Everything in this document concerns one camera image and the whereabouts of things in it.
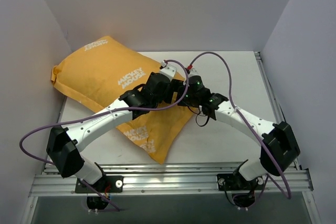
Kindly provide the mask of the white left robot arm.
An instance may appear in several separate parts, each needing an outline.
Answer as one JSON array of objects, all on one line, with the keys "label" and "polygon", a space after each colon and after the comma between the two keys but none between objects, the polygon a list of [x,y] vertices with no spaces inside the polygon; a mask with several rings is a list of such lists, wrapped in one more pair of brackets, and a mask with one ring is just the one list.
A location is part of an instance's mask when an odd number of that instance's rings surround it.
[{"label": "white left robot arm", "polygon": [[112,128],[157,110],[159,103],[165,100],[175,74],[176,70],[170,67],[153,72],[146,84],[125,92],[93,118],[67,127],[52,127],[46,151],[61,176],[75,175],[85,180],[92,191],[102,191],[106,179],[101,168],[81,156],[81,152]]}]

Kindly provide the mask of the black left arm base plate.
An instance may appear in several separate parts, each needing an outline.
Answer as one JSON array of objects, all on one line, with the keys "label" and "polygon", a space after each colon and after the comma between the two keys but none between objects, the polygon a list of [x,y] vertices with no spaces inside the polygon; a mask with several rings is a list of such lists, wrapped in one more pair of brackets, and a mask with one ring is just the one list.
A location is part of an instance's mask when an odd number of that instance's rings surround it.
[{"label": "black left arm base plate", "polygon": [[[99,193],[121,193],[123,191],[123,180],[124,177],[120,175],[107,175],[106,177],[101,178],[95,184],[91,185]],[[88,188],[83,184],[80,179],[77,179],[75,186],[75,193],[78,194],[88,194],[94,193],[93,190]]]}]

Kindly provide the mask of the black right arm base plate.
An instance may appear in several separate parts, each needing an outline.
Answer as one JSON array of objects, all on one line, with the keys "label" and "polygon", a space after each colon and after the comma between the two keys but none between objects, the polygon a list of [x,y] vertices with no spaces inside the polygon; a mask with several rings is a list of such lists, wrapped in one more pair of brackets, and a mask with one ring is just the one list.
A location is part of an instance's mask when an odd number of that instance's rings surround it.
[{"label": "black right arm base plate", "polygon": [[251,181],[245,180],[241,175],[217,174],[218,190],[220,191],[253,191],[261,190],[264,180],[261,177]]}]

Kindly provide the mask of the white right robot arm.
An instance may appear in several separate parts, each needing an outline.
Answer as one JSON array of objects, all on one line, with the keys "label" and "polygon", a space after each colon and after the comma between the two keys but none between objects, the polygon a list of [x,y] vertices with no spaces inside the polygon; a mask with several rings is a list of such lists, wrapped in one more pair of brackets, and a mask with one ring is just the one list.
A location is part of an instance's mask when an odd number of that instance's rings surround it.
[{"label": "white right robot arm", "polygon": [[233,175],[238,188],[244,189],[253,179],[266,174],[280,176],[301,153],[288,123],[264,120],[232,105],[229,98],[212,93],[208,88],[189,87],[178,105],[200,108],[206,117],[230,125],[260,146],[260,158],[244,161]]}]

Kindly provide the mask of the orange Mickey Mouse pillowcase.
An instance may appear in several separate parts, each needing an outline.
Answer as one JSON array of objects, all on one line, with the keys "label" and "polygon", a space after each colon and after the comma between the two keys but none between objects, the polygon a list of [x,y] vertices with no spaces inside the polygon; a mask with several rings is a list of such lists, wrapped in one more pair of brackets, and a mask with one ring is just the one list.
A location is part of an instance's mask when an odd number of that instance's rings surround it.
[{"label": "orange Mickey Mouse pillowcase", "polygon": [[[70,54],[53,67],[55,89],[97,113],[126,91],[146,83],[160,63],[104,36]],[[163,164],[171,145],[192,117],[182,106],[151,111],[117,129],[157,163]]]}]

